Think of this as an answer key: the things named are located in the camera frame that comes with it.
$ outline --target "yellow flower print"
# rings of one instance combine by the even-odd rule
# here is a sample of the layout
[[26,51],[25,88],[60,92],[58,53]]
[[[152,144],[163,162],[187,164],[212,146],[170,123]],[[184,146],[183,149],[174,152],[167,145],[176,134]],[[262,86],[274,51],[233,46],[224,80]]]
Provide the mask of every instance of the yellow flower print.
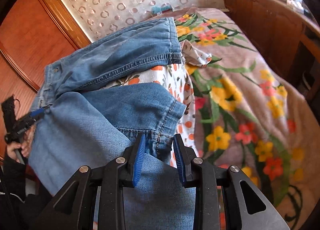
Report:
[[267,106],[271,110],[273,118],[277,119],[281,116],[284,116],[283,101],[276,99],[276,97],[274,96],[271,96],[270,101],[267,103]]
[[185,19],[191,19],[191,17],[188,14],[185,14],[182,17],[185,18]]
[[231,136],[229,133],[225,133],[221,126],[217,126],[205,139],[209,143],[209,151],[213,152],[217,149],[226,150]]
[[213,40],[224,40],[224,39],[226,39],[227,37],[228,37],[227,35],[221,34],[221,35],[219,35],[219,36],[216,36]]
[[282,97],[286,98],[288,95],[287,90],[284,88],[283,85],[276,88],[277,94],[281,95]]
[[203,31],[204,27],[194,27],[192,31]]
[[242,168],[242,171],[244,172],[244,174],[246,174],[247,175],[247,177],[249,178],[249,179],[251,179],[251,181],[256,185],[256,186],[258,186],[258,178],[257,177],[251,177],[251,175],[252,175],[252,169],[250,168],[250,167],[243,167]]
[[292,150],[292,158],[296,161],[302,161],[304,159],[304,150],[302,148],[294,148]]
[[295,181],[302,181],[303,180],[303,169],[296,169],[296,171],[293,174],[293,179]]
[[213,42],[212,40],[208,40],[208,39],[204,38],[204,39],[201,39],[199,42],[197,42],[197,44],[199,44],[201,46],[208,46],[208,45],[215,44],[215,42]]
[[269,72],[269,70],[260,70],[260,77],[263,80],[267,80],[270,82],[273,82],[275,80],[275,78],[273,77],[273,75],[271,75],[271,73]]
[[210,96],[211,99],[220,105],[226,111],[234,111],[236,106],[242,100],[242,94],[235,86],[235,84],[227,77],[223,77],[218,80],[223,86],[223,88],[219,87],[211,87]]
[[186,64],[185,68],[186,68],[188,74],[192,75],[193,72],[196,71],[199,67],[198,66],[193,66],[193,65],[190,65],[190,64]]
[[273,148],[272,142],[264,143],[262,140],[259,140],[256,148],[254,149],[254,152],[259,156],[258,161],[265,162],[267,158],[272,158],[273,157],[272,148]]
[[210,18],[209,20],[207,20],[207,23],[217,23],[218,20],[215,18]]
[[178,37],[181,37],[183,35],[190,33],[189,27],[177,26],[176,29],[177,29]]

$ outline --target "clothing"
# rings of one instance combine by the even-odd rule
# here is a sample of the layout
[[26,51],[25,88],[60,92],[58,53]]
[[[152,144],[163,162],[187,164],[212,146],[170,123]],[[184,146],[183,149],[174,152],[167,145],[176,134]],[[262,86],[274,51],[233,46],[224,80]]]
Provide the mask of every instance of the clothing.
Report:
[[[131,75],[109,82],[102,89],[135,83],[153,82],[161,84],[176,100],[187,106],[183,116],[178,122],[176,133],[180,133],[184,145],[193,148],[196,155],[198,155],[194,141],[195,98],[193,86],[190,83],[189,75],[185,69],[185,58],[182,58],[182,62],[182,64],[155,66],[146,71],[134,72]],[[173,150],[171,151],[170,165],[175,168],[177,167]]]
[[121,156],[142,132],[141,179],[124,190],[127,228],[192,229],[195,189],[184,189],[168,165],[186,105],[158,83],[97,90],[133,72],[180,63],[173,19],[165,18],[130,26],[47,66],[32,108],[51,106],[37,124],[29,164],[50,193],[80,166],[96,168]]
[[[9,195],[20,228],[28,229],[28,226],[50,201],[51,196],[42,186],[39,195],[29,194],[26,197],[26,165],[14,161],[7,153],[4,156],[3,171],[8,192],[19,196],[24,201],[23,203],[17,196]],[[0,215],[0,229],[13,229],[14,222],[11,219],[5,195],[0,195]]]

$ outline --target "person's hand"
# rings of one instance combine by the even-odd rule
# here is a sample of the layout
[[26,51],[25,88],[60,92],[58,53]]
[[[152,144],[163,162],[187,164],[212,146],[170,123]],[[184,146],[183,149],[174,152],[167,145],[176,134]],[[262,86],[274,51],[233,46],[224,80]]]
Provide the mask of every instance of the person's hand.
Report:
[[7,154],[8,156],[13,159],[14,161],[16,162],[19,162],[20,161],[18,160],[18,157],[15,153],[15,150],[21,148],[21,154],[27,158],[29,156],[29,153],[30,153],[30,147],[29,147],[29,144],[27,144],[27,141],[24,141],[22,144],[20,143],[16,143],[16,142],[12,142],[10,144],[7,145]]

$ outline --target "red flower print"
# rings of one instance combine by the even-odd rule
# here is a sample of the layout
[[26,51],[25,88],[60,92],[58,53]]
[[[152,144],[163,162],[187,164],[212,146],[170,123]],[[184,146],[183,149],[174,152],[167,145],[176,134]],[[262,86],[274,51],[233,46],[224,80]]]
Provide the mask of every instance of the red flower print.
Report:
[[207,32],[205,32],[205,34],[210,37],[217,37],[217,36],[221,35],[221,32],[219,32],[218,29],[214,28],[214,29],[210,29]]
[[262,92],[266,96],[273,96],[276,93],[276,90],[272,87],[271,81],[266,81],[259,85],[262,89]]
[[205,104],[205,99],[196,96],[196,110],[201,109]]
[[201,23],[199,26],[207,27],[209,25],[210,25],[210,23]]
[[180,21],[180,22],[185,22],[187,21],[185,18],[181,17],[181,18],[177,18],[177,21]]
[[221,164],[218,166],[219,168],[223,168],[223,169],[227,169],[229,167],[229,165],[227,164]]
[[266,166],[263,168],[263,173],[268,175],[271,181],[281,176],[283,174],[282,159],[268,158],[266,160]]
[[203,153],[203,150],[199,150],[198,153],[199,153],[199,157],[202,158],[202,157],[203,157],[203,154],[204,154],[204,153]]
[[249,122],[246,124],[240,124],[239,125],[239,133],[236,134],[235,138],[237,141],[241,141],[243,144],[249,144],[251,141],[254,143],[257,142],[258,137],[257,135],[253,132],[254,130],[254,123]]
[[290,133],[296,132],[296,123],[292,119],[287,119],[287,125]]
[[212,37],[206,34],[199,34],[199,39],[207,39],[207,40],[212,40]]

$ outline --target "light blue jeans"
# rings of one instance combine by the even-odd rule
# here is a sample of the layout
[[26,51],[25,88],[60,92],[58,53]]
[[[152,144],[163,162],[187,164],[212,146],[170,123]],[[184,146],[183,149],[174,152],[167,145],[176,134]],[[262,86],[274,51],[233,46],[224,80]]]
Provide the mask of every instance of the light blue jeans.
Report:
[[185,105],[157,83],[94,91],[157,65],[181,63],[172,18],[139,23],[49,66],[32,109],[51,104],[37,124],[29,164],[55,194],[82,165],[104,166],[146,135],[141,179],[124,190],[127,229],[192,229],[195,190],[167,163]]

